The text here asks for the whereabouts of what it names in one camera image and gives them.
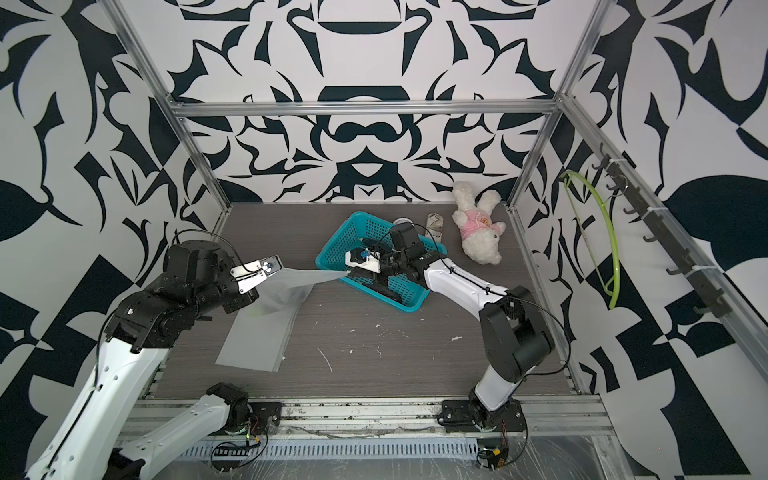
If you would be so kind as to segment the translucent zip bag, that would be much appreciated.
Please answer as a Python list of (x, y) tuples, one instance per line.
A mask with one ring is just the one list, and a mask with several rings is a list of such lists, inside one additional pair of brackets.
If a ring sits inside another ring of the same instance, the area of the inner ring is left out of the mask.
[(316, 284), (347, 277), (348, 271), (284, 268), (257, 287), (257, 300), (238, 311), (239, 317), (291, 315), (308, 298)]

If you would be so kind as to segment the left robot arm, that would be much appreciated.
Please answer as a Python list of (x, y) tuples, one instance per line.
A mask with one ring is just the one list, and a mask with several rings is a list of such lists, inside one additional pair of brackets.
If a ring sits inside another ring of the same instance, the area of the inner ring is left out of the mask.
[(124, 298), (96, 345), (96, 362), (51, 444), (28, 479), (151, 479), (199, 440), (249, 427), (248, 395), (220, 382), (175, 418), (141, 438), (117, 440), (136, 401), (180, 334), (210, 312), (236, 312), (282, 267), (276, 257), (243, 262), (208, 240), (173, 245), (162, 273)]

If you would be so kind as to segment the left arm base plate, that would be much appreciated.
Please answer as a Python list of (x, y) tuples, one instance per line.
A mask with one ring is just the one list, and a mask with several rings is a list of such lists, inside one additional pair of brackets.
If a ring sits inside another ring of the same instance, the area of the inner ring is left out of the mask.
[(225, 425), (212, 432), (211, 436), (256, 436), (272, 427), (277, 427), (282, 418), (284, 404), (277, 401), (241, 402), (234, 413), (229, 413)]

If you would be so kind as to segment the teal plastic basket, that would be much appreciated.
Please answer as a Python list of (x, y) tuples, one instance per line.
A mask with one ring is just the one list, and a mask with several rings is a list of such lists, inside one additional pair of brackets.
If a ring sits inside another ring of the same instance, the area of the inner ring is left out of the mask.
[[(345, 254), (354, 248), (375, 246), (385, 250), (392, 248), (389, 230), (394, 224), (365, 212), (353, 213), (330, 237), (315, 259), (320, 270), (345, 271)], [(380, 300), (401, 311), (412, 313), (419, 310), (429, 295), (429, 291), (417, 283), (411, 282), (405, 275), (390, 277), (385, 286), (395, 294), (392, 299), (376, 291), (375, 281), (370, 278), (354, 277), (349, 274), (341, 281), (348, 286)]]

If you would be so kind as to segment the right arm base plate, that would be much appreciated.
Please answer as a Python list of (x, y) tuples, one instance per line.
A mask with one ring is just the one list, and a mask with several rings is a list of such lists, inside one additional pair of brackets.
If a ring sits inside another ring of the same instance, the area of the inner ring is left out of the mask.
[(525, 430), (525, 417), (517, 400), (509, 400), (493, 412), (476, 399), (444, 400), (441, 408), (436, 421), (448, 433)]

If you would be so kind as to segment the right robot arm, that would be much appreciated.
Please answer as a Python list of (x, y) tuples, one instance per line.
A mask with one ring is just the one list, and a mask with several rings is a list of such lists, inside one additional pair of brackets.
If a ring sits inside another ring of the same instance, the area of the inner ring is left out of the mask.
[(389, 229), (391, 245), (368, 240), (345, 254), (353, 276), (369, 277), (380, 294), (383, 283), (404, 276), (438, 293), (479, 321), (489, 366), (469, 394), (476, 422), (488, 423), (513, 399), (513, 394), (554, 350), (545, 311), (523, 287), (513, 290), (486, 282), (460, 268), (445, 254), (428, 249), (412, 224)]

